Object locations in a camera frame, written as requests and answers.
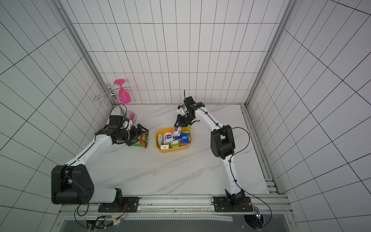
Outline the light blue tissue pack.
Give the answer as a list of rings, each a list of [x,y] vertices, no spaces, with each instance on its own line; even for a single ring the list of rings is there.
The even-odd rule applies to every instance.
[[[186,110],[182,106],[178,106],[177,113],[180,114],[181,116],[184,116],[186,115]]]

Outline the pink tissue pack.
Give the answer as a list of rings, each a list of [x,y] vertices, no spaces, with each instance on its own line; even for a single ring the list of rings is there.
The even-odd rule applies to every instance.
[[[170,143],[171,141],[174,141],[173,133],[172,132],[166,132],[164,134],[164,141],[165,141],[165,143]]]
[[[179,137],[182,133],[182,127],[174,127],[173,137]]]

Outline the yellow plastic storage box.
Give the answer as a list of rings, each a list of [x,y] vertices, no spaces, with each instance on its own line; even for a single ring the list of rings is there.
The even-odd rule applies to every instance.
[[[174,134],[176,128],[159,130],[155,136],[155,145],[161,153],[180,151],[190,148],[192,135],[190,127],[182,127]]]

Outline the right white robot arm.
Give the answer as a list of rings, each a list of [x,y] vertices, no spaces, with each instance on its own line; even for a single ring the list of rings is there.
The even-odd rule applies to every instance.
[[[187,127],[200,121],[210,132],[210,148],[222,164],[226,181],[226,196],[211,197],[214,210],[216,212],[253,212],[251,200],[245,195],[245,191],[239,186],[236,178],[234,164],[236,144],[233,128],[230,125],[219,123],[209,113],[204,103],[195,102],[192,97],[186,97],[184,104],[178,106],[177,112],[175,127]]]

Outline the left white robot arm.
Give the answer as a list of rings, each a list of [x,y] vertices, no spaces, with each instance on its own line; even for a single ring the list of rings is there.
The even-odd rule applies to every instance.
[[[118,188],[97,187],[90,170],[112,145],[132,146],[148,132],[141,124],[120,115],[111,115],[109,122],[94,134],[92,141],[65,165],[57,165],[51,172],[51,200],[55,205],[113,204],[122,200]]]

